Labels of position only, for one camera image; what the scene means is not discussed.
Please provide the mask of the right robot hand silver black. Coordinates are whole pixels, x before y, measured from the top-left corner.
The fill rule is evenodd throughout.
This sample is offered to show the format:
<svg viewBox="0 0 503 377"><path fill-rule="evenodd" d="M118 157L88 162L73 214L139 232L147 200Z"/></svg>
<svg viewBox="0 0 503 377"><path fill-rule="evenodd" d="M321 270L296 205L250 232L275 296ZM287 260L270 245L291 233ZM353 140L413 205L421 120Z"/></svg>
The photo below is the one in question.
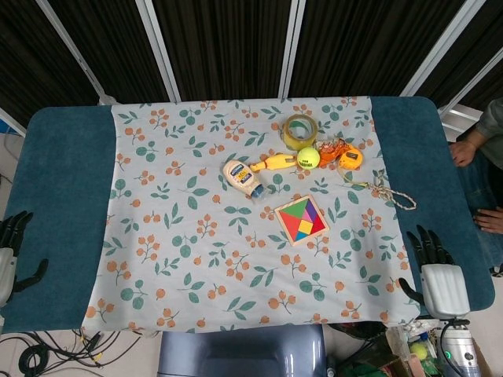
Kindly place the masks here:
<svg viewBox="0 0 503 377"><path fill-rule="evenodd" d="M462 319L470 312L468 292L462 268L443 247L435 232L417 226L416 236L407 232L420 270L421 291L407 280L398 282L404 293L424 306L431 317L439 320Z"/></svg>

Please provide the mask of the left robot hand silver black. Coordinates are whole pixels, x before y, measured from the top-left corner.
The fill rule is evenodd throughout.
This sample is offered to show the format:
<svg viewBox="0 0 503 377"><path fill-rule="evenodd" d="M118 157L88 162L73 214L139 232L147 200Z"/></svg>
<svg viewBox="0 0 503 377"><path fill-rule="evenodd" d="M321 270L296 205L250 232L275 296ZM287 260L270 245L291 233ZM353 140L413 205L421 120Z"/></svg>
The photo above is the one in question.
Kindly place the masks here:
<svg viewBox="0 0 503 377"><path fill-rule="evenodd" d="M16 275L24 231L32 217L32 212L24 210L0 221L0 308L9 302L13 294L39 283L46 274L49 260L44 258L31 276L18 280Z"/></svg>

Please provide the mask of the wooden tangram tray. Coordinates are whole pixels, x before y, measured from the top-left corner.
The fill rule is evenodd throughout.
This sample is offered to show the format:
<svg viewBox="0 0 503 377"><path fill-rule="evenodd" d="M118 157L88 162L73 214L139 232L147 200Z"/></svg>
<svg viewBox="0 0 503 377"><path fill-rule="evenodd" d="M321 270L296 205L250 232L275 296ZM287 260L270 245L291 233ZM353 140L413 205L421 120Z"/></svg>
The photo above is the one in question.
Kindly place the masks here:
<svg viewBox="0 0 503 377"><path fill-rule="evenodd" d="M288 242L297 246L330 230L312 195L305 195L274 209Z"/></svg>

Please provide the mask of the red large tangram triangle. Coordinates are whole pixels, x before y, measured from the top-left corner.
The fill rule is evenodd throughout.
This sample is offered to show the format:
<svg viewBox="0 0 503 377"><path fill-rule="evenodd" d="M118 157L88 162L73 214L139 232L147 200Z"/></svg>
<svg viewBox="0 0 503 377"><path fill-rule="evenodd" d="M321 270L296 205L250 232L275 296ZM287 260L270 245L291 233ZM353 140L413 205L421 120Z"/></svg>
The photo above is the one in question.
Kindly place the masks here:
<svg viewBox="0 0 503 377"><path fill-rule="evenodd" d="M300 218L295 218L288 214L283 214L280 212L280 219L283 228L285 229L286 235L291 245L295 243L296 234L298 232L299 223L302 221Z"/></svg>

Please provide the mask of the green large tangram triangle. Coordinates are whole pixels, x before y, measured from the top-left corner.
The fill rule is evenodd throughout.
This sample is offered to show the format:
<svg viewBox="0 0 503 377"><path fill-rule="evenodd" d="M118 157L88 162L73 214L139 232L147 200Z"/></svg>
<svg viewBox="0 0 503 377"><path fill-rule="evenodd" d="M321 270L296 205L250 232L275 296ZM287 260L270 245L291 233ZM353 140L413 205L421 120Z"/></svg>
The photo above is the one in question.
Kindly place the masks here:
<svg viewBox="0 0 503 377"><path fill-rule="evenodd" d="M283 214L288 214L295 218L304 219L307 221L311 221L311 217L309 215L309 211L307 210L308 205L310 204L309 199L304 199L302 201L296 203L290 203L288 206L280 209L280 212Z"/></svg>

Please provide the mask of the bystander bare hand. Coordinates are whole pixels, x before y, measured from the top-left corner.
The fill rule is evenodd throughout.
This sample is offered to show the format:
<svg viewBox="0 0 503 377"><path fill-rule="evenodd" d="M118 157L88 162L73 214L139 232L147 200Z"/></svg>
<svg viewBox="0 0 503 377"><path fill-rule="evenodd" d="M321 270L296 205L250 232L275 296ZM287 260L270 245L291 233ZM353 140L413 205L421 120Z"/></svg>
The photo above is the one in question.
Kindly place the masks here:
<svg viewBox="0 0 503 377"><path fill-rule="evenodd" d="M466 167L475 157L478 147L470 141L457 141L450 144L450 153L456 167Z"/></svg>
<svg viewBox="0 0 503 377"><path fill-rule="evenodd" d="M503 208L495 210L478 209L473 216L474 222L484 232L503 235Z"/></svg>

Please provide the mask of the cardboard box with clutter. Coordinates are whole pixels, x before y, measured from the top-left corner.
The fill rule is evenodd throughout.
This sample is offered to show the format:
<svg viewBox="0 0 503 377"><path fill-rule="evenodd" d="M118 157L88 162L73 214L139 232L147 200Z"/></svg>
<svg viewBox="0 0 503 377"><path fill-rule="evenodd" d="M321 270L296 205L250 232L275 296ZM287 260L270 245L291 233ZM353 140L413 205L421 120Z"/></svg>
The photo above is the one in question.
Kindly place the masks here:
<svg viewBox="0 0 503 377"><path fill-rule="evenodd" d="M334 330L362 343L336 364L334 377L443 377L435 350L438 326L439 321L431 319L396 328L370 321L334 324ZM409 351L414 342L427 346L425 360Z"/></svg>

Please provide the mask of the teal fabric table cover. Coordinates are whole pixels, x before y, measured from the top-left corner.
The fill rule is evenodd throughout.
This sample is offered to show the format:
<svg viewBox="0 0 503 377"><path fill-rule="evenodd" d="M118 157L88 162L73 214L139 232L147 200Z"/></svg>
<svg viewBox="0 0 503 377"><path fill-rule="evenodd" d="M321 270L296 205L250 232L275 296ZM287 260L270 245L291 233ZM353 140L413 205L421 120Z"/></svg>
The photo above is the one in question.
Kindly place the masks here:
<svg viewBox="0 0 503 377"><path fill-rule="evenodd" d="M419 203L398 212L400 229L437 232L463 269L472 310L489 308L494 284L434 104L374 97L372 106L391 184ZM34 215L17 273L28 276L43 258L49 268L3 308L5 333L70 330L83 322L104 237L114 138L108 106L49 107L31 118L6 213Z"/></svg>

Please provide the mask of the bystander blue jeans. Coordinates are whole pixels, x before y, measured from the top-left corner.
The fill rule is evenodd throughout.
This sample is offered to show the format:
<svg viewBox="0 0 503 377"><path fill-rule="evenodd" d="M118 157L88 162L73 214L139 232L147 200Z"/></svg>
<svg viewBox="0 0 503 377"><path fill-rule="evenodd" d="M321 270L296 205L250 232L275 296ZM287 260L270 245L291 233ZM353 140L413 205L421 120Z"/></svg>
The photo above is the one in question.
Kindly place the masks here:
<svg viewBox="0 0 503 377"><path fill-rule="evenodd" d="M472 215L479 209L503 209L503 170L481 152L466 167L457 168L458 177ZM488 269L503 269L503 235L484 232L475 225L476 235Z"/></svg>

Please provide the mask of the yellow round tape measure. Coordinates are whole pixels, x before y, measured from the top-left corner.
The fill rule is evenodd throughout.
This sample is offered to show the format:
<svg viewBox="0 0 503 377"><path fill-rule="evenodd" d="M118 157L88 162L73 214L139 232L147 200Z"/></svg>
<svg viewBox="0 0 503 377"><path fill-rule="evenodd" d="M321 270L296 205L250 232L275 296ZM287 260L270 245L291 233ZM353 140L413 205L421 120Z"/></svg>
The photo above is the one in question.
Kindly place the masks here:
<svg viewBox="0 0 503 377"><path fill-rule="evenodd" d="M340 155L337 169L344 182L349 182L351 179L346 178L343 170L357 170L362 162L363 155L357 148L349 148Z"/></svg>

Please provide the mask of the bystander grey-green sleeve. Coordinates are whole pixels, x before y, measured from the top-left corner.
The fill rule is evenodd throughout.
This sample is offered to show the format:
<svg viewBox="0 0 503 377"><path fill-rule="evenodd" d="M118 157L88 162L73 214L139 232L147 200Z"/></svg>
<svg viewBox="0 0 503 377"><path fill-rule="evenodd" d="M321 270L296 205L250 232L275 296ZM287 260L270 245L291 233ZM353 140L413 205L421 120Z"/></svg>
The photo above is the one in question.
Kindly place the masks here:
<svg viewBox="0 0 503 377"><path fill-rule="evenodd" d="M483 154L495 165L503 165L503 97L492 100L479 118L476 130L486 142Z"/></svg>

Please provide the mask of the crumpled orange snack bag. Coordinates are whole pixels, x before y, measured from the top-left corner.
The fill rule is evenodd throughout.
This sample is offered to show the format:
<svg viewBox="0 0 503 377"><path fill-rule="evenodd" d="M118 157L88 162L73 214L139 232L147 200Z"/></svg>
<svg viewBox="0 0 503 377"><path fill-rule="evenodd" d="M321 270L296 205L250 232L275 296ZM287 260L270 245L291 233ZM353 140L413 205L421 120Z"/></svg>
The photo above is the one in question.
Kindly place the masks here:
<svg viewBox="0 0 503 377"><path fill-rule="evenodd" d="M340 139L336 142L323 141L317 144L317 150L320 156L318 167L325 168L345 153L347 150L347 142Z"/></svg>

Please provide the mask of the yellow-green tennis ball black print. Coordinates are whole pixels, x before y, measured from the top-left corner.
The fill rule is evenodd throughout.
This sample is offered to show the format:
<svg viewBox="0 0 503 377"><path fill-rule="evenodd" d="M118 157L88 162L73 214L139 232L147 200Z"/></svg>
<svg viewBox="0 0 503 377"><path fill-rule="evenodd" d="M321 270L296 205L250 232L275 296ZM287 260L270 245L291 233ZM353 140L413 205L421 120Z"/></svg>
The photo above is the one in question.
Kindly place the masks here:
<svg viewBox="0 0 503 377"><path fill-rule="evenodd" d="M314 147L305 147L297 154L297 164L304 170L312 170L318 166L321 157Z"/></svg>

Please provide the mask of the yellow rubber chicken toy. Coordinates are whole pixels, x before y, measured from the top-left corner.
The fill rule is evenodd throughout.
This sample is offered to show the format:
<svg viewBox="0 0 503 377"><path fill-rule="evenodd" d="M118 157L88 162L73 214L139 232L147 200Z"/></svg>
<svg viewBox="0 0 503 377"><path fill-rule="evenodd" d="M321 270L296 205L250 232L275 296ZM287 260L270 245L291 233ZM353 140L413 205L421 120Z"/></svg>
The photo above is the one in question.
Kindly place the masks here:
<svg viewBox="0 0 503 377"><path fill-rule="evenodd" d="M297 164L296 156L286 154L276 154L269 156L265 160L251 164L249 167L253 172L261 170L280 170L294 167Z"/></svg>

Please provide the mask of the yellowish packing tape roll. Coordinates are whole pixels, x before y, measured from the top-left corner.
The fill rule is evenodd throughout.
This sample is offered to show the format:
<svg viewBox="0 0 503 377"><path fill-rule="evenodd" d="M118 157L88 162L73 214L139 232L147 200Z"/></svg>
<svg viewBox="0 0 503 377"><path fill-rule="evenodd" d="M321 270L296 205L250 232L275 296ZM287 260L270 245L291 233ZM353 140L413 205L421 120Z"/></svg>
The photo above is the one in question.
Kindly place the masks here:
<svg viewBox="0 0 503 377"><path fill-rule="evenodd" d="M308 115L292 115L283 124L283 142L292 151L311 147L317 135L318 125Z"/></svg>

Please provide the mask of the grey-blue robot torso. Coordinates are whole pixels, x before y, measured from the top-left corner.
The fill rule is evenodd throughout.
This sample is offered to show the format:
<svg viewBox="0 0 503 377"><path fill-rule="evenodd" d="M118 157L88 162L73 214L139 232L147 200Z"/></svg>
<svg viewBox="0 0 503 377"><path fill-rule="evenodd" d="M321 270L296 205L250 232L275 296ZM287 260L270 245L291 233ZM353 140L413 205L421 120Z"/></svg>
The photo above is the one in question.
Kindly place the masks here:
<svg viewBox="0 0 503 377"><path fill-rule="evenodd" d="M157 377L326 377L322 326L164 332Z"/></svg>

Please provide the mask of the floral printed tablecloth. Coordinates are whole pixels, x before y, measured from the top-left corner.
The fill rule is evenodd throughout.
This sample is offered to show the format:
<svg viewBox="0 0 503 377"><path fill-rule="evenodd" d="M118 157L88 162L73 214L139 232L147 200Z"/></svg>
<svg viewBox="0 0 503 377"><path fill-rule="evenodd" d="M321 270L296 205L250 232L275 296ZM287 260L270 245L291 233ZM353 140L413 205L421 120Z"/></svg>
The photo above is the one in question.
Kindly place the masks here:
<svg viewBox="0 0 503 377"><path fill-rule="evenodd" d="M101 260L86 330L229 331L282 324L407 324L420 307L371 97L230 100L112 107L116 131ZM263 197L231 186L232 159L250 166L294 155L292 115L318 125L311 147L357 148L357 170L298 164L254 172ZM292 246L274 209L312 195L330 230Z"/></svg>

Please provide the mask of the mayonnaise squeeze bottle blue cap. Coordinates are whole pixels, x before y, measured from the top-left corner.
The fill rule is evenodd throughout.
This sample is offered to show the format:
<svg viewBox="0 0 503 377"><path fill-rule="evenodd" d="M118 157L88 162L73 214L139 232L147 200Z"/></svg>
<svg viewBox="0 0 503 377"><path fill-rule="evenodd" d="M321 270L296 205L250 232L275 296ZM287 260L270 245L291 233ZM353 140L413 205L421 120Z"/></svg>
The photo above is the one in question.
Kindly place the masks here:
<svg viewBox="0 0 503 377"><path fill-rule="evenodd" d="M252 199L263 197L265 189L251 168L239 160L232 159L222 168L227 182Z"/></svg>

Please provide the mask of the white partition frame post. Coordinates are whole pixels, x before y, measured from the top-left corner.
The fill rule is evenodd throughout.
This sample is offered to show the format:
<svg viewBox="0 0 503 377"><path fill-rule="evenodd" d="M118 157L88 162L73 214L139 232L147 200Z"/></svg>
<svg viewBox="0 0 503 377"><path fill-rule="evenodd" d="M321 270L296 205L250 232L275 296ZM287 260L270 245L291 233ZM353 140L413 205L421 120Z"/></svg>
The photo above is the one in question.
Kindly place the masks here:
<svg viewBox="0 0 503 377"><path fill-rule="evenodd" d="M181 102L174 71L156 15L153 0L135 0L164 88L171 102Z"/></svg>
<svg viewBox="0 0 503 377"><path fill-rule="evenodd" d="M78 66L80 66L84 75L87 77L91 86L94 88L94 91L98 95L98 104L99 105L113 105L118 104L116 99L112 96L109 96L101 83L99 82L97 76L92 71L91 67L86 62L84 56L81 54L79 48L74 43L72 37L68 33L67 29L61 22L59 16L54 11L53 7L49 3L48 0L35 0L39 8L42 10L46 19L50 22L55 32L58 34L62 42L65 44L70 54L74 57Z"/></svg>
<svg viewBox="0 0 503 377"><path fill-rule="evenodd" d="M408 86L420 66L427 59L442 33L449 26L464 0L409 0L410 5L404 26L405 62L400 68L407 68L400 95Z"/></svg>
<svg viewBox="0 0 503 377"><path fill-rule="evenodd" d="M288 98L306 3L307 0L291 0L277 95L280 99Z"/></svg>

